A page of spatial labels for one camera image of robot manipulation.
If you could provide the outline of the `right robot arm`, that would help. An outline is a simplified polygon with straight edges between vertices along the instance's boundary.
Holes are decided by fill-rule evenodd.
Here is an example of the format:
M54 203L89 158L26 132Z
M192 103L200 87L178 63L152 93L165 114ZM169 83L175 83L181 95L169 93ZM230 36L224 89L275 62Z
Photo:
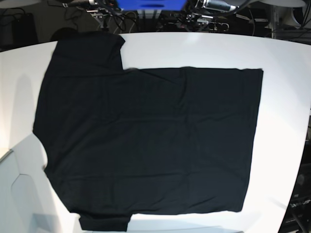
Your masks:
M76 7L90 13L92 17L118 16L121 9L115 0L59 0L65 8Z

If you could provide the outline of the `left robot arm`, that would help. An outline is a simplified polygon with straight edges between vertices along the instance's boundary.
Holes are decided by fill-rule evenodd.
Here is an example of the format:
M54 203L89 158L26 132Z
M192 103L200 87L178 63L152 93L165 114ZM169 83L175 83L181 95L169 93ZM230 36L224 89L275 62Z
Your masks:
M199 25L209 24L220 17L230 16L245 8L249 0L242 4L229 4L225 0L188 0L185 5L185 21Z

